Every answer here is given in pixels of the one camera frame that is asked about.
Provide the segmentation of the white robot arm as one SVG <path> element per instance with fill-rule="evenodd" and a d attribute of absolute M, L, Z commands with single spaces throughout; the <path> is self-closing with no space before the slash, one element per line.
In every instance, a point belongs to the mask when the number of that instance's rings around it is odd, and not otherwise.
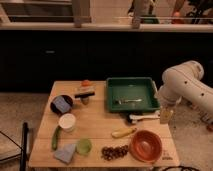
<path fill-rule="evenodd" d="M 187 61 L 163 72 L 163 85 L 155 94 L 161 105 L 161 124 L 167 124 L 170 121 L 174 113 L 173 107 L 182 98 L 204 112 L 201 117 L 204 122 L 213 124 L 213 88 L 201 82 L 203 76 L 203 66 L 197 61 Z"/>

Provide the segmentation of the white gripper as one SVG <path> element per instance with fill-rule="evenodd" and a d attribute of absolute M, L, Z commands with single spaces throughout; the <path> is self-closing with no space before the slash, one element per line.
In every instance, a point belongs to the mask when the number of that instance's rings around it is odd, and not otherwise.
<path fill-rule="evenodd" d="M 174 113 L 171 107 L 176 106 L 181 101 L 181 96 L 169 89 L 167 86 L 163 85 L 159 88 L 155 94 L 155 97 L 163 106 L 160 109 L 160 123 L 167 124 Z"/>

